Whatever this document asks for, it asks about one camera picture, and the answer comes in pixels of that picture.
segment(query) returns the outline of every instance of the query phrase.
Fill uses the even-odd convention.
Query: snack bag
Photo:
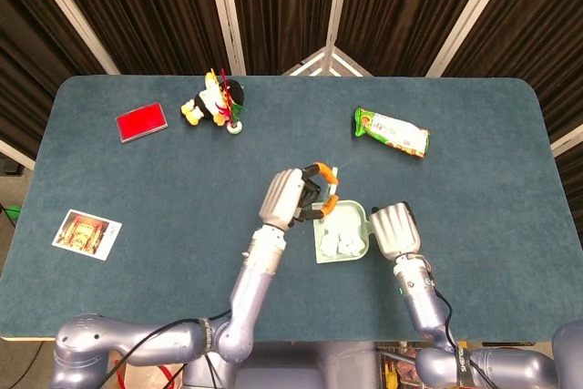
[[[357,107],[354,111],[356,137],[368,134],[386,146],[400,149],[409,155],[424,158],[429,148],[429,130],[397,118]]]

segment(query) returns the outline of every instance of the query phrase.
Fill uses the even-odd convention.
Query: toy figure
[[[202,118],[209,118],[219,127],[226,123],[231,134],[239,134],[243,129],[239,119],[244,100],[243,88],[237,81],[227,81],[224,70],[220,72],[221,83],[211,69],[204,78],[206,88],[184,104],[180,111],[194,127]]]

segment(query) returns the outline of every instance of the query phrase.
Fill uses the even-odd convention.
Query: red box
[[[118,116],[116,121],[122,143],[160,131],[168,126],[162,106],[158,103],[136,108]]]

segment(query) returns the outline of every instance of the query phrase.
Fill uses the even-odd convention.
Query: black cable wire
[[[223,316],[226,316],[227,314],[230,313],[230,310],[227,310],[223,313],[219,313],[215,316],[211,316],[209,318],[209,321],[216,321],[217,319],[222,318]],[[178,319],[177,321],[174,322],[170,322],[167,323],[166,325],[163,325],[161,327],[159,327],[158,329],[154,330],[153,332],[151,332],[150,334],[148,334],[147,336],[145,336],[141,341],[139,341],[138,343],[136,343],[134,345],[134,347],[129,350],[120,360],[119,362],[113,367],[111,368],[111,371],[109,371],[105,377],[103,377],[99,383],[97,384],[97,389],[99,389],[101,386],[103,386],[107,380],[109,380],[115,373],[116,371],[121,368],[125,362],[128,361],[129,356],[131,354],[133,354],[141,345],[143,345],[145,342],[149,341],[150,339],[156,337],[157,335],[159,335],[160,333],[165,332],[166,330],[169,330],[170,328],[176,327],[177,325],[180,325],[182,323],[187,323],[187,322],[194,322],[194,323],[199,323],[198,319],[192,319],[192,318],[186,318],[186,319]]]
[[[215,367],[212,365],[212,362],[210,361],[210,358],[204,354],[204,358],[207,359],[207,365],[209,366],[209,371],[210,371],[210,378],[212,379],[212,387],[214,389],[217,389],[217,382],[215,381]]]
[[[405,362],[409,364],[415,364],[415,358],[409,355],[393,353],[392,351],[376,350],[380,355],[388,357],[389,359],[396,360],[398,362]]]
[[[175,373],[174,375],[172,375],[170,377],[170,379],[168,380],[168,382],[166,383],[166,385],[162,388],[162,389],[169,389],[170,385],[172,384],[172,382],[174,382],[174,380],[176,380],[176,377],[178,377],[180,375],[180,373],[182,372],[182,370],[184,369],[184,367],[186,366],[186,364],[184,363]]]
[[[13,210],[7,210],[6,207],[4,205],[2,205],[2,203],[0,203],[0,214],[2,214],[2,211],[5,213],[6,217],[8,218],[8,220],[10,221],[10,223],[12,224],[12,226],[14,228],[16,228],[15,222],[12,220],[12,218],[8,214],[8,211],[13,211]]]
[[[435,295],[437,295],[437,298],[439,298],[441,301],[443,301],[445,303],[445,305],[447,306],[447,318],[445,318],[445,336],[447,336],[447,341],[449,342],[450,345],[452,345],[452,348],[456,348],[456,343],[454,342],[454,340],[452,339],[452,336],[449,332],[449,323],[452,319],[452,315],[454,314],[454,308],[452,307],[452,304],[449,303],[449,301],[445,298],[445,296],[438,291],[437,289],[435,289]],[[494,382],[492,380],[490,380],[490,378],[486,375],[486,373],[480,369],[480,367],[476,364],[476,362],[474,362],[471,358],[470,358],[470,365],[476,370],[476,372],[478,374],[480,374],[480,377],[482,377],[482,379],[486,382],[486,384],[488,386],[490,386],[491,389],[498,389],[498,386],[496,386],[494,384]]]
[[[44,344],[45,344],[44,342],[41,342],[40,345],[38,345],[38,349],[36,350],[36,353],[35,353],[35,356],[33,357],[33,360],[30,361],[30,363],[26,367],[25,371],[20,375],[20,377],[18,377],[18,380],[16,380],[14,383],[12,383],[8,387],[8,389],[14,389],[20,382],[22,382],[22,379],[26,377],[26,375],[28,374],[28,371],[30,371],[30,368],[32,368],[33,364],[35,364],[36,358],[38,357],[38,354],[40,353],[40,350]]]

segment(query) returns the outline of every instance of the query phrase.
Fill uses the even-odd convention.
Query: brown curtain
[[[248,75],[280,75],[326,44],[332,0],[235,0]]]
[[[59,86],[104,73],[53,0],[0,0],[0,139],[34,159]]]
[[[583,123],[583,0],[490,0],[445,71],[521,77],[554,141]]]
[[[229,70],[215,0],[75,0],[124,74]]]
[[[423,76],[467,0],[344,0],[336,45],[376,76]]]
[[[583,143],[559,155],[557,168],[583,245]]]

